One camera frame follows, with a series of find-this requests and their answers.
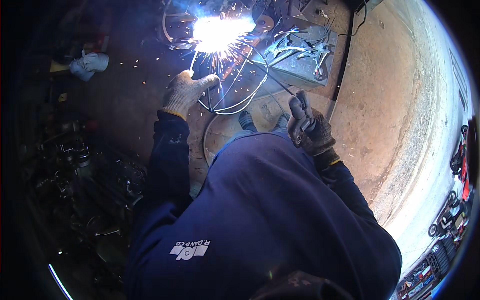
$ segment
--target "navy blue jacket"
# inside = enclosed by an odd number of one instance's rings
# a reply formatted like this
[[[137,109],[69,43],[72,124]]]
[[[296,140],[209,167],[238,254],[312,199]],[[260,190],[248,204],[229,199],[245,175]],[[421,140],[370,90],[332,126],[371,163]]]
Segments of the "navy blue jacket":
[[[189,196],[187,122],[158,112],[135,206],[129,299],[249,299],[300,270],[355,299],[389,298],[402,258],[343,162],[325,170],[287,136],[259,132],[217,156]]]

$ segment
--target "navy blue sleeve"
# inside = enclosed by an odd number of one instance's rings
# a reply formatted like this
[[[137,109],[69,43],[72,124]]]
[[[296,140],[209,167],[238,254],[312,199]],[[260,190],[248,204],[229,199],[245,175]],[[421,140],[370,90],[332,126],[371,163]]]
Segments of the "navy blue sleeve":
[[[365,197],[353,182],[353,176],[343,164],[343,161],[339,161],[324,170],[319,170],[318,173],[323,182],[342,199],[343,203],[352,212],[363,219],[377,223]]]
[[[147,264],[151,250],[192,203],[187,144],[190,129],[178,116],[163,111],[158,111],[157,115],[144,198],[133,211],[132,240],[126,267],[126,276],[133,277],[127,278],[130,288],[142,280],[142,268]]]

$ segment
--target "gloved hand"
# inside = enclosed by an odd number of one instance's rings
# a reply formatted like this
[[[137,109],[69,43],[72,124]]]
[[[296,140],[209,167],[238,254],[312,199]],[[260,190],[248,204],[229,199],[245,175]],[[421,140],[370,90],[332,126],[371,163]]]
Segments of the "gloved hand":
[[[299,142],[305,152],[314,157],[317,167],[323,169],[335,164],[340,160],[340,157],[333,149],[336,141],[332,137],[332,126],[319,111],[310,106],[305,91],[297,91],[296,96],[292,96],[288,101],[292,112],[287,126],[290,138],[294,144]],[[301,122],[305,120],[311,120],[312,122],[313,119],[315,120],[313,129],[307,128],[305,131],[299,131]]]
[[[208,75],[199,80],[192,80],[193,71],[185,70],[173,78],[168,84],[168,91],[165,94],[167,104],[163,111],[179,116],[185,121],[190,107],[192,107],[200,96],[205,96],[204,91],[218,83],[217,75]]]

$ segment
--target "gray knit glove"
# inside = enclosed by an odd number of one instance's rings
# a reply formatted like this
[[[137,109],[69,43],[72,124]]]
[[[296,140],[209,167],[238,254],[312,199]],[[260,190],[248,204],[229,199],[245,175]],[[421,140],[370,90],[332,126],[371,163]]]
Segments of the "gray knit glove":
[[[208,75],[199,80],[192,80],[193,71],[185,70],[173,78],[168,85],[165,95],[166,105],[162,108],[164,112],[179,116],[185,121],[190,107],[192,107],[204,91],[218,83],[217,75]]]
[[[299,99],[308,103],[306,93],[300,90],[296,93],[296,98],[292,97],[288,102],[290,109],[293,111],[295,106],[301,106]],[[312,108],[312,115],[315,119],[315,128],[311,132],[302,132],[302,142],[300,146],[307,152],[307,154],[314,157],[315,164],[320,163],[321,168],[326,168],[340,160],[340,157],[335,153],[333,146],[336,141],[332,137],[332,126],[328,123],[321,112]],[[295,123],[294,114],[288,121],[288,133],[292,136],[293,132],[290,129],[291,124]]]

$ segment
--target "jacket logo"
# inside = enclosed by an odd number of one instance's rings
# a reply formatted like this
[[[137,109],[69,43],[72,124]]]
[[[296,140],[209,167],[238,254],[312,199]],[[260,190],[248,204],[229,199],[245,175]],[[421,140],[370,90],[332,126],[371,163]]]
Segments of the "jacket logo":
[[[180,259],[187,261],[194,256],[204,256],[210,242],[210,240],[199,240],[188,243],[178,241],[177,244],[173,246],[170,254],[176,255],[178,261]]]

